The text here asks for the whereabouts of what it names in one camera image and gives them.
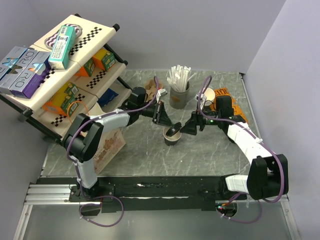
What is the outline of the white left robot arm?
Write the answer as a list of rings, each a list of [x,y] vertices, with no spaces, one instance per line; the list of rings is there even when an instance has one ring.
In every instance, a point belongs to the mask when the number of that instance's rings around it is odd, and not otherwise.
[[[135,87],[128,99],[114,111],[97,116],[80,113],[65,134],[62,145],[66,149],[67,158],[75,165],[80,193],[87,201],[93,201],[99,195],[99,180],[93,157],[104,133],[130,126],[140,116],[148,117],[160,126],[174,126],[164,103],[155,99],[145,102],[146,94],[143,87]]]

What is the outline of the black plastic cup lid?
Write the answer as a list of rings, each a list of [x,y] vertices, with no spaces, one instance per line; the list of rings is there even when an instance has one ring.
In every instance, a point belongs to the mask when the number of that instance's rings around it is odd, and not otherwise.
[[[172,136],[174,136],[176,133],[178,133],[180,131],[181,127],[182,127],[181,122],[177,122],[176,124],[174,124],[173,127],[169,128],[167,130],[165,135],[168,136],[168,137],[172,137]]]

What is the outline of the black paper coffee cup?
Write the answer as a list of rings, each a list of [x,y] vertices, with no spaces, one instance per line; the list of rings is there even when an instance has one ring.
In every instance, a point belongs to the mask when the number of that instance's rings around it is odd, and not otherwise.
[[[169,127],[165,127],[162,131],[162,135],[163,135],[163,139],[164,139],[164,143],[169,146],[172,147],[174,145],[176,145],[178,143],[178,141],[181,139],[182,137],[182,133],[180,131],[178,131],[176,134],[174,134],[173,136],[168,136],[167,135],[167,131],[169,130]]]

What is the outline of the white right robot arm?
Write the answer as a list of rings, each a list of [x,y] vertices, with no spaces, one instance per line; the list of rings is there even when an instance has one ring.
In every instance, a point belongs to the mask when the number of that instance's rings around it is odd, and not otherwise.
[[[254,200],[275,203],[288,193],[288,160],[283,154],[270,150],[250,129],[246,120],[235,114],[230,96],[216,98],[214,111],[204,111],[205,96],[197,95],[197,108],[180,129],[183,134],[195,136],[205,126],[218,126],[228,139],[236,144],[247,158],[250,169],[247,175],[231,174],[223,177],[218,193],[230,199],[236,192],[250,195]]]

